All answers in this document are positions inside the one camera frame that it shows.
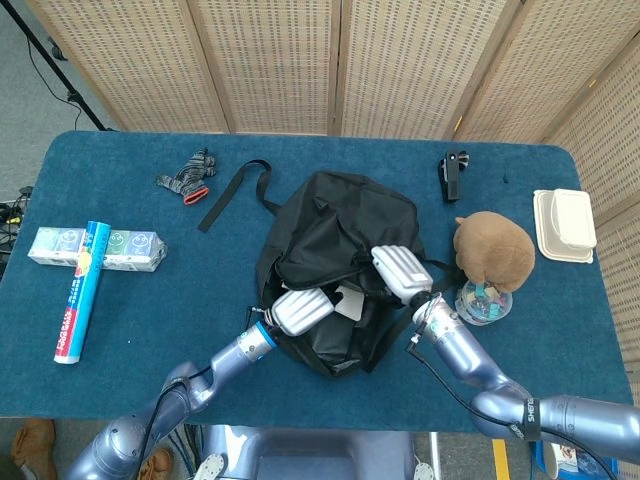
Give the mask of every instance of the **blue table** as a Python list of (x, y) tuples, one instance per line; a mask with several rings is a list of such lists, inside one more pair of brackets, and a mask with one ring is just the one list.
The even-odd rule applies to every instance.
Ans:
[[(207, 146), (219, 163), (209, 197), (185, 207), (154, 184)], [(465, 148), (463, 198), (442, 201), (437, 161)], [(0, 285), (1, 415), (111, 418), (155, 397), (168, 371), (191, 359), (205, 366), (244, 327), (255, 304), (254, 266), (272, 222), (258, 204), (258, 172), (207, 234), (196, 225), (247, 160), (274, 166), (267, 197), (285, 201), (315, 170), (357, 172), (418, 206), (431, 258), (452, 259), (454, 217), (493, 210), (535, 238), (535, 189), (579, 188), (573, 160), (551, 146), (454, 144), (325, 137), (71, 132), (51, 145), (14, 253)], [(26, 254), (40, 226), (155, 230), (169, 247), (155, 273), (103, 272), (79, 364), (53, 362), (70, 268)], [(512, 313), (470, 327), (507, 374), (537, 396), (568, 393), (630, 403), (597, 261), (553, 262), (540, 254)], [(266, 357), (195, 420), (252, 426), (471, 431), (466, 412), (397, 342), (372, 374), (328, 380), (284, 352)], [(423, 348), (431, 358), (435, 353)], [(439, 360), (436, 365), (444, 370)], [(460, 385), (470, 398), (474, 390)]]

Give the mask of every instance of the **brown shoe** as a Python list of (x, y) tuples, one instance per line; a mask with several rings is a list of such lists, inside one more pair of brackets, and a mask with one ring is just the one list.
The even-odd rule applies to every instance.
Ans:
[(159, 448), (142, 465), (138, 480), (169, 480), (173, 470), (173, 456), (166, 448)]
[(52, 457), (55, 438), (53, 420), (28, 418), (11, 444), (13, 463), (19, 468), (26, 466), (37, 480), (56, 480)]

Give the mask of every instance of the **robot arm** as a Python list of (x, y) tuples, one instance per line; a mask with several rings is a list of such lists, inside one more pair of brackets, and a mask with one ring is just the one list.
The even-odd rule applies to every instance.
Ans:
[(276, 347), (269, 334), (271, 328), (289, 336), (301, 335), (333, 309), (319, 288), (287, 292), (265, 312), (266, 323), (253, 325), (211, 358), (212, 382), (191, 362), (174, 368), (158, 399), (136, 413), (112, 421), (96, 435), (71, 466), (68, 480), (135, 478), (141, 455), (146, 458), (175, 427), (207, 408), (228, 382)]
[[(529, 392), (498, 367), (442, 298), (424, 294), (430, 290), (431, 280), (413, 253), (398, 246), (374, 247), (371, 253), (389, 289), (415, 309), (413, 322), (418, 326), (425, 323), (425, 336), (455, 377), (481, 390), (472, 406), (511, 425), (529, 421), (531, 409), (535, 409), (529, 403)], [(538, 413), (543, 431), (569, 436), (601, 455), (640, 464), (640, 409), (560, 395), (541, 399)], [(476, 415), (471, 419), (489, 437), (510, 438), (514, 434), (507, 426)], [(541, 438), (566, 443), (550, 433), (542, 433)]]

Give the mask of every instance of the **brown plush bear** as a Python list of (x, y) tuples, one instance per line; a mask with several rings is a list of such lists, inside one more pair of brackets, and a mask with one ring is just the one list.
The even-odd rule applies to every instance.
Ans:
[(456, 222), (456, 264), (469, 280), (492, 283), (501, 292), (520, 288), (533, 270), (536, 257), (527, 232), (493, 212), (458, 217)]

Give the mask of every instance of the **clear plastic container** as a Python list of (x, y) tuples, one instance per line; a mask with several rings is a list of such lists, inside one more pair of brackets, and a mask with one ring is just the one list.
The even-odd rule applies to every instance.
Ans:
[(504, 318), (511, 311), (513, 296), (488, 283), (476, 285), (468, 281), (458, 291), (455, 305), (463, 320), (482, 327)]

